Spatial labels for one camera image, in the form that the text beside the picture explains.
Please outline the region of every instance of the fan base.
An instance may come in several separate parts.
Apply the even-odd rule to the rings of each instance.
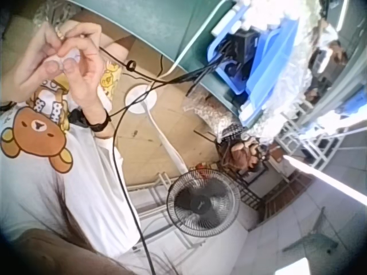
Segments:
[[[137,97],[141,96],[148,90],[148,85],[141,84],[133,87],[130,91],[128,91],[125,97],[125,106],[130,105]],[[144,100],[144,103],[147,105],[148,110],[153,108],[155,103],[157,102],[157,93],[155,91],[151,91],[147,98]],[[128,109],[129,112],[135,114],[145,113],[145,109],[141,103],[136,103]]]

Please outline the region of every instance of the white t-shirt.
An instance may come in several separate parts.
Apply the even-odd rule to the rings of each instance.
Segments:
[[[139,240],[117,179],[117,172],[123,179],[122,158],[112,138],[98,139],[89,128],[65,121],[67,103],[60,107],[59,88],[45,82],[32,102],[0,117],[1,230],[12,241],[28,229],[64,229],[59,184],[94,249],[118,258]]]
[[[328,24],[328,26],[323,30],[322,34],[320,35],[319,41],[317,43],[317,47],[324,50],[325,48],[329,47],[329,44],[334,40],[338,39],[338,32]]]

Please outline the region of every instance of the fan stand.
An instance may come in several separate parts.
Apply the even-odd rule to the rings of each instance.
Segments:
[[[137,97],[144,94],[148,90],[148,88],[149,88],[148,85],[145,84],[133,87],[126,95],[125,105],[126,106],[130,105]],[[147,98],[144,101],[132,105],[128,110],[134,114],[142,114],[142,113],[147,114],[147,117],[153,128],[156,130],[157,135],[160,141],[162,142],[162,145],[166,149],[173,163],[176,165],[177,170],[183,175],[189,172],[183,158],[179,155],[176,149],[167,140],[166,136],[159,129],[150,113],[150,110],[153,108],[156,102],[157,102],[157,93],[155,91],[152,91],[148,94]]]

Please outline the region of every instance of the plastic container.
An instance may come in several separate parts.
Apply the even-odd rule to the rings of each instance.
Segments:
[[[240,10],[236,13],[235,16],[232,17],[232,19],[228,22],[228,24],[222,29],[222,31],[219,33],[219,35],[214,39],[214,41],[209,45],[208,47],[208,53],[206,55],[208,61],[212,61],[214,59],[217,59],[221,56],[221,54],[218,54],[216,49],[219,46],[219,44],[223,41],[225,36],[229,33],[232,26],[240,20],[240,18],[244,15],[246,10],[248,9],[248,6],[242,6]],[[235,94],[240,95],[245,91],[246,88],[246,80],[243,80],[241,70],[238,71],[236,75],[233,77],[228,76],[224,69],[229,64],[237,64],[236,61],[227,61],[223,62],[217,69],[216,72],[219,74],[219,76],[228,84],[228,86],[234,91]]]
[[[246,83],[246,92],[254,109],[261,107],[271,96],[272,89],[290,58],[297,28],[298,21],[284,19],[279,29],[260,36],[260,40],[262,36],[266,37],[264,43],[258,44]]]

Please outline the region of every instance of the plastic bag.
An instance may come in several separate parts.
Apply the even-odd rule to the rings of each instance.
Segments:
[[[202,86],[187,97],[183,102],[185,112],[193,110],[212,129],[217,141],[221,142],[223,130],[233,123],[239,123],[235,116],[226,109],[215,97],[210,96]]]

